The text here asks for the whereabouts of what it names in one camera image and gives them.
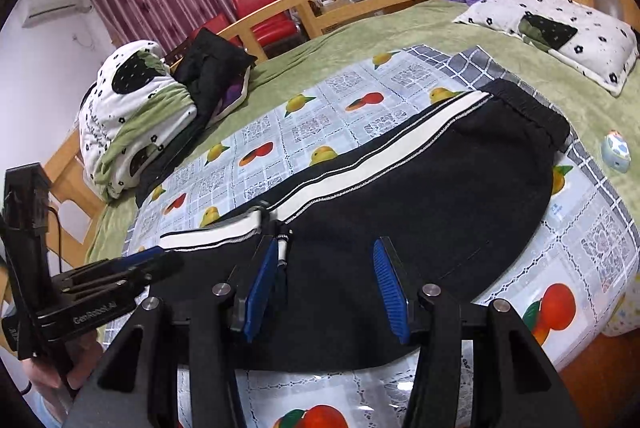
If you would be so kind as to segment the person left hand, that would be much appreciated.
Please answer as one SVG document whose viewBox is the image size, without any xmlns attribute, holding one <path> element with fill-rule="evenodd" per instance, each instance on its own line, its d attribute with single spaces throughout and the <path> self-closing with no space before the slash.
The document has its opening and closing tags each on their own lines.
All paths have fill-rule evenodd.
<svg viewBox="0 0 640 428">
<path fill-rule="evenodd" d="M 96 368 L 102 354 L 98 332 L 90 330 L 70 343 L 70 359 L 62 363 L 62 373 L 51 358 L 28 358 L 22 362 L 22 370 L 42 396 L 50 396 L 66 385 L 78 390 Z"/>
</svg>

